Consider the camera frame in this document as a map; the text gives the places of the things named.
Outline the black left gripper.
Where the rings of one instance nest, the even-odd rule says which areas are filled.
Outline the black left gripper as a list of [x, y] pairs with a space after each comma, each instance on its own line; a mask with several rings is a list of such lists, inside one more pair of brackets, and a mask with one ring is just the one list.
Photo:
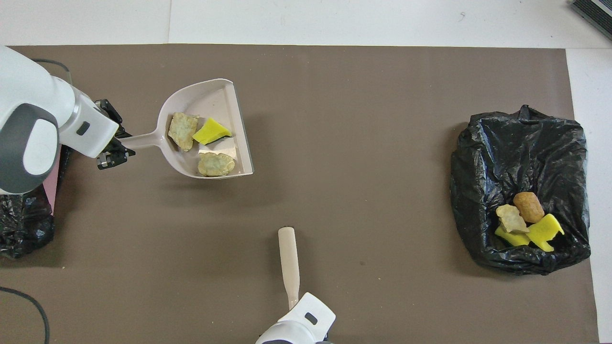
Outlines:
[[136, 153], [134, 150], [124, 147], [120, 142], [120, 139], [126, 139], [132, 137], [132, 135], [125, 130], [122, 125], [123, 120], [120, 114], [110, 101], [101, 99], [96, 101], [95, 104], [98, 106], [101, 113], [119, 125], [117, 131], [114, 133], [114, 137], [97, 157], [98, 169], [105, 170], [122, 165], [128, 161], [129, 157], [136, 155]]

